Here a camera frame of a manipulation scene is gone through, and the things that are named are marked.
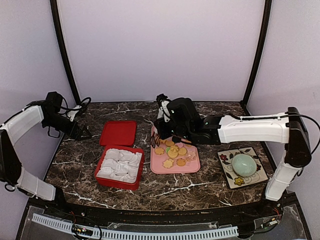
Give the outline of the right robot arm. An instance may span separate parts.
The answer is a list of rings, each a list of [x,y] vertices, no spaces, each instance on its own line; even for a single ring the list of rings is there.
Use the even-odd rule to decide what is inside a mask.
[[[255,213],[266,217],[275,208],[298,171],[312,159],[309,134],[304,116],[294,107],[285,113],[267,116],[208,115],[188,118],[172,115],[169,120],[158,117],[153,125],[159,138],[176,137],[195,145],[220,145],[233,142],[275,142],[284,144],[279,166],[267,183],[264,199],[255,205]]]

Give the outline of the swirl butter cookie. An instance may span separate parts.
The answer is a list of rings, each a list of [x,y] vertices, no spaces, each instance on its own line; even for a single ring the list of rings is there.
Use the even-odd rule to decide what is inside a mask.
[[[176,145],[170,146],[167,154],[170,158],[176,158],[179,155],[180,148]]]

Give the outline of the round tan cookie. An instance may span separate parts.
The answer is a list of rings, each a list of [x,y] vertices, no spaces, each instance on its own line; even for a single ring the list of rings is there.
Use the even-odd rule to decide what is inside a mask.
[[[172,140],[167,140],[167,141],[165,142],[165,145],[166,145],[167,147],[171,147],[171,146],[174,146],[175,143],[174,143]]]

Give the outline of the red cookie box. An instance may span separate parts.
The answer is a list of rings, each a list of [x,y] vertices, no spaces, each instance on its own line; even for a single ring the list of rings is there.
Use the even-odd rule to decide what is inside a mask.
[[[135,191],[139,188],[144,160],[141,148],[107,145],[94,177],[102,186]]]

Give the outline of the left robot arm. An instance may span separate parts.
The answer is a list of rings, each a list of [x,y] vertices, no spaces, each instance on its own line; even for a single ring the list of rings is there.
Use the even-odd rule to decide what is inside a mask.
[[[63,116],[61,109],[61,106],[48,101],[33,102],[0,125],[0,181],[10,192],[19,190],[31,198],[50,202],[51,210],[58,217],[67,218],[71,208],[65,203],[63,190],[30,173],[16,152],[19,142],[39,125],[76,141],[92,137],[86,126],[78,124],[70,116]]]

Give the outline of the metal serving tongs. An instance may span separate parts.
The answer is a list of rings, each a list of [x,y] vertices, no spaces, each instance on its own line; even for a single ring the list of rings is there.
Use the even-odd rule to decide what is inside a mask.
[[[162,140],[166,140],[171,136],[171,132],[168,127],[168,123],[171,120],[170,114],[167,109],[167,105],[169,102],[170,100],[160,101],[157,119],[153,122],[153,126],[155,127],[155,129],[151,135],[150,144],[154,149],[156,148],[156,146],[160,146]]]

